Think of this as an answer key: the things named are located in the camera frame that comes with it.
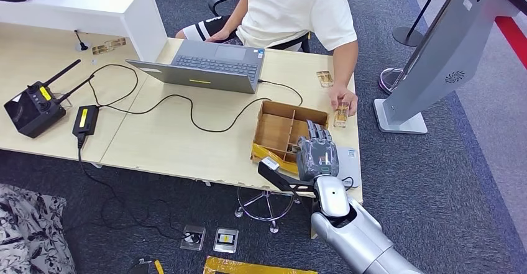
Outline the person's left hand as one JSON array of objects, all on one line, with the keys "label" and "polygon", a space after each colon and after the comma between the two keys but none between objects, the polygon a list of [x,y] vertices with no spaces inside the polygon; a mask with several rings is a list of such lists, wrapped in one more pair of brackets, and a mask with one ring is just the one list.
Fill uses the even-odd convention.
[{"label": "person's left hand", "polygon": [[346,86],[334,84],[330,87],[328,92],[330,105],[335,111],[338,104],[341,102],[349,103],[348,116],[354,116],[357,112],[358,97],[352,91],[348,90]]}]

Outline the person's right hand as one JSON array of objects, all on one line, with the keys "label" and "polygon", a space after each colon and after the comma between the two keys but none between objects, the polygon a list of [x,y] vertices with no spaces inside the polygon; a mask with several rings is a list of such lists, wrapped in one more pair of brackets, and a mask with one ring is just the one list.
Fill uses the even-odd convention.
[{"label": "person's right hand", "polygon": [[220,30],[206,39],[206,42],[223,43],[228,41],[230,38],[230,32],[228,30]]}]

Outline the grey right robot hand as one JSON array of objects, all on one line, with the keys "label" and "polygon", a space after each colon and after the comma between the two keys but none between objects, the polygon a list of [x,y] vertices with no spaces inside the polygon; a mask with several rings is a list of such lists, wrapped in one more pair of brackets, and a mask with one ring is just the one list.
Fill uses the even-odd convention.
[{"label": "grey right robot hand", "polygon": [[309,137],[298,139],[296,163],[301,181],[312,181],[317,176],[337,176],[339,159],[330,132],[311,120],[306,121]]}]

